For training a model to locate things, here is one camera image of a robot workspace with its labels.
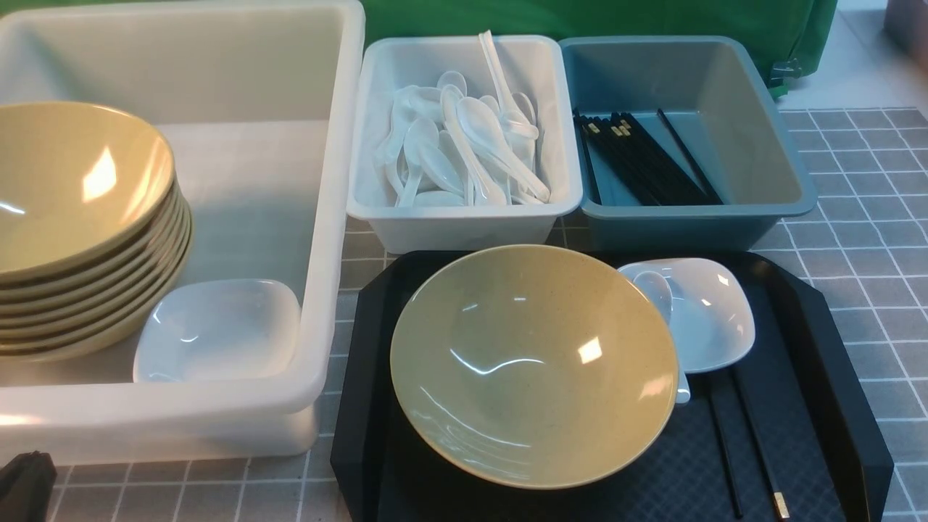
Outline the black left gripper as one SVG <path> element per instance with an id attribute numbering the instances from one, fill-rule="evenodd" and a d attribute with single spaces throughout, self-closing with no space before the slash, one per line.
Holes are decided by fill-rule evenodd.
<path id="1" fill-rule="evenodd" d="M 1 520 L 44 521 L 57 478 L 51 455 L 28 452 L 1 469 Z"/>

